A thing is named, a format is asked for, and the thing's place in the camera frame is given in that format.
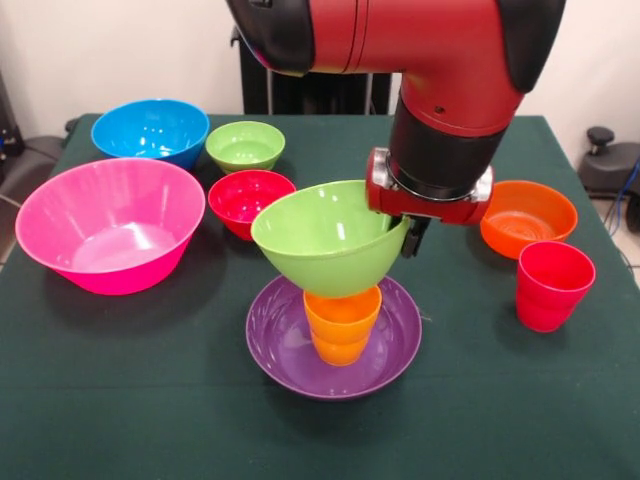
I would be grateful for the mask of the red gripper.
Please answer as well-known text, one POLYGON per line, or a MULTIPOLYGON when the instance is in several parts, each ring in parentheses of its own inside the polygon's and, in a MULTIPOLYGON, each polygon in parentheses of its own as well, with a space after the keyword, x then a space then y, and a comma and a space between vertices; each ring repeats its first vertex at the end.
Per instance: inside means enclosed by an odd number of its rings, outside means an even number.
POLYGON ((367 205, 370 210, 390 215, 387 230, 399 225, 403 215, 411 220, 402 256, 415 257, 430 225, 430 219, 445 224, 478 224, 484 217, 493 194, 494 169, 489 166, 471 191, 460 198, 442 200, 419 195, 402 185, 391 173, 387 148, 375 147, 369 154, 365 178, 367 205))

